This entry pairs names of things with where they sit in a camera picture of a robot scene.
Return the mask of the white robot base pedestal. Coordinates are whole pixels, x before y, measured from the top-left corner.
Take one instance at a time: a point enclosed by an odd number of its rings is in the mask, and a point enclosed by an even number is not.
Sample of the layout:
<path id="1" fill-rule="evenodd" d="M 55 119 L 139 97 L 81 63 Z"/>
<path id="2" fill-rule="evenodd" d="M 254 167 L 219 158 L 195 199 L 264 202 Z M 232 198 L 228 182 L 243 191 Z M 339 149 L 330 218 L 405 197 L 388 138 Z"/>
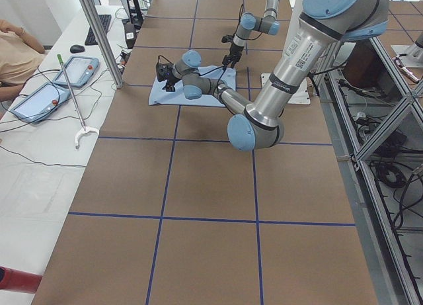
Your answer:
<path id="1" fill-rule="evenodd" d="M 288 99 L 290 99 L 292 95 L 297 95 L 301 84 L 306 83 L 305 76 L 300 75 L 301 72 L 289 64 L 289 59 L 293 58 L 293 54 L 286 54 L 291 42 L 299 31 L 299 15 L 302 10 L 302 0 L 295 0 L 281 58 L 266 83 L 262 86 L 258 97 L 261 97 L 265 93 L 269 94 L 271 90 L 278 90 L 279 93 L 286 93 Z"/>

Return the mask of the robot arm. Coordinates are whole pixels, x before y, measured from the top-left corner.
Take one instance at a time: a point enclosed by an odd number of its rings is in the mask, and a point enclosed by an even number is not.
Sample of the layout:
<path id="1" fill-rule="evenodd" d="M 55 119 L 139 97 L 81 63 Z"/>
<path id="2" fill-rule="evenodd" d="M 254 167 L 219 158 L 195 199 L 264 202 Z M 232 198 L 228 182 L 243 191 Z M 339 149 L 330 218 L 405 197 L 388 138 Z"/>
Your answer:
<path id="1" fill-rule="evenodd" d="M 231 68 L 239 62 L 247 41 L 250 39 L 252 31 L 261 34 L 276 35 L 280 29 L 277 21 L 278 7 L 280 0 L 266 0 L 266 8 L 262 17 L 258 17 L 250 12 L 242 13 L 240 8 L 239 21 L 235 32 L 232 35 L 223 36 L 223 43 L 230 43 L 229 53 L 224 56 L 222 64 Z"/>
<path id="2" fill-rule="evenodd" d="M 302 7 L 298 31 L 253 102 L 222 79 L 201 77 L 201 56 L 195 50 L 185 52 L 176 63 L 157 63 L 157 79 L 166 83 L 167 92 L 181 82 L 188 100 L 212 95 L 224 104 L 233 113 L 227 125 L 233 147 L 270 148 L 284 134 L 280 120 L 284 107 L 328 45 L 379 36 L 387 28 L 389 0 L 302 0 Z"/>

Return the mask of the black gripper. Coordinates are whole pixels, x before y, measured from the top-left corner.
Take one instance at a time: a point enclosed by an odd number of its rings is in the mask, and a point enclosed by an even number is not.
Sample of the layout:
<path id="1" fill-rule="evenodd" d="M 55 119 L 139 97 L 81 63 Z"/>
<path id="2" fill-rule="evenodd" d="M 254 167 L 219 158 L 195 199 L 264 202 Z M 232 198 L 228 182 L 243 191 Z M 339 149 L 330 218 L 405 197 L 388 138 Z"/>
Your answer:
<path id="1" fill-rule="evenodd" d="M 164 90 L 168 90 L 168 92 L 175 92 L 175 76 L 173 75 L 172 63 L 156 63 L 156 75 L 158 82 L 166 81 L 166 84 L 163 87 Z"/>
<path id="2" fill-rule="evenodd" d="M 222 60 L 222 65 L 227 67 L 231 63 L 231 68 L 234 68 L 242 56 L 247 41 L 237 35 L 225 35 L 222 37 L 221 42 L 231 44 L 229 53 L 226 54 Z"/>

